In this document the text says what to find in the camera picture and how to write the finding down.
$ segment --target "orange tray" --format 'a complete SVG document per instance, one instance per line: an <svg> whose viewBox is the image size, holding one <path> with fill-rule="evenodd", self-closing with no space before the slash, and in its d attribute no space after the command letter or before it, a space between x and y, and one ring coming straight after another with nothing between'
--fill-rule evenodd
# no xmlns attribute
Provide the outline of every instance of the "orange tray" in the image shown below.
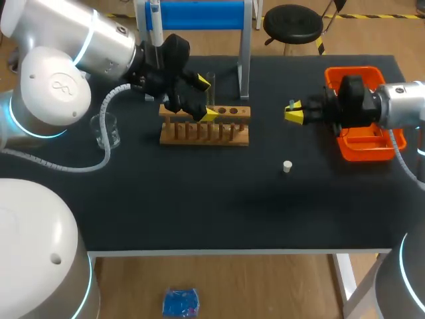
<svg viewBox="0 0 425 319"><path fill-rule="evenodd" d="M367 88L376 90L385 80L379 69L373 66L348 66L328 68L325 79L328 87L339 90L345 75L361 75ZM403 130L393 130L400 151L407 146ZM347 161L388 161L395 156L390 135L376 124L364 128L343 129L337 138L339 149Z"/></svg>

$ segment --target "glass tube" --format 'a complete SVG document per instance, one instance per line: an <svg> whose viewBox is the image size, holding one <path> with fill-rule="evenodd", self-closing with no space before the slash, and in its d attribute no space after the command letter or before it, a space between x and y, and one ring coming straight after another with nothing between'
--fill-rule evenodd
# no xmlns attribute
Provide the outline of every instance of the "glass tube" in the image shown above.
<svg viewBox="0 0 425 319"><path fill-rule="evenodd" d="M215 73L208 72L205 80L211 84L211 87L207 90L207 108L213 109L215 106Z"/></svg>

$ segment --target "white bottle cap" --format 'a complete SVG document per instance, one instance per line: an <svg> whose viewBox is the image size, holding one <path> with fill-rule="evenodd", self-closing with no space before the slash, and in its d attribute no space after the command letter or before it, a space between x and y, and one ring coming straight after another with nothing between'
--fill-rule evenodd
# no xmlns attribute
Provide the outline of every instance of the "white bottle cap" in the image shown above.
<svg viewBox="0 0 425 319"><path fill-rule="evenodd" d="M284 161L284 172L289 173L292 167L291 161Z"/></svg>

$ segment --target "floor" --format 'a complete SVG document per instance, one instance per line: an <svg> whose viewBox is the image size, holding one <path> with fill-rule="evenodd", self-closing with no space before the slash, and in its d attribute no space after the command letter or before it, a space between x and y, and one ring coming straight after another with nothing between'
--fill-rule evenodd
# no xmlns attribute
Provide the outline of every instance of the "floor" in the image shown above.
<svg viewBox="0 0 425 319"><path fill-rule="evenodd" d="M134 15L132 0L84 0L103 13ZM322 12L327 0L264 0L264 13L284 3L297 3ZM415 14L414 0L348 0L346 14ZM120 22L134 28L133 20ZM393 54L406 80L425 80L425 21L406 19L338 19L323 37L327 54ZM191 54L237 55L239 32L180 32L191 43ZM265 47L267 35L253 31L252 52L282 55L276 41ZM0 56L14 44L5 39ZM292 48L293 55L317 55L314 44ZM16 78L0 64L0 90L14 87ZM357 282L374 255L351 255ZM248 257L147 257L98 261L102 293L101 319L161 318L167 288L199 291L200 319L336 319L341 301L327 255ZM376 318L371 312L364 318Z"/></svg>

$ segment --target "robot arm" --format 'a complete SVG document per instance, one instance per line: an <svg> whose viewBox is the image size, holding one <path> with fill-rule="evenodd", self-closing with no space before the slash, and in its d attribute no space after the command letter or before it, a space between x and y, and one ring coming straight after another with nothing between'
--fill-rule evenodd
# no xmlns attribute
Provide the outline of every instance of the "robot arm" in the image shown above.
<svg viewBox="0 0 425 319"><path fill-rule="evenodd" d="M137 45L133 32L73 0L6 0L1 30L19 46L19 85L0 95L2 139L6 133L8 146L37 145L83 117L91 92L80 71L123 79L155 98L174 92L179 78L197 89L209 88L200 76L185 76L186 40L171 35L161 47ZM165 105L174 112L184 109L196 120L207 114L204 106L178 96Z"/></svg>
<svg viewBox="0 0 425 319"><path fill-rule="evenodd" d="M414 178L425 190L425 83L396 83L379 86L374 92L361 76L345 76L339 91L325 88L322 96L312 96L301 107L286 110L286 119L306 125L329 124L336 136L343 128L358 128L376 123L383 129L420 128L418 167ZM408 170L399 151L397 157Z"/></svg>

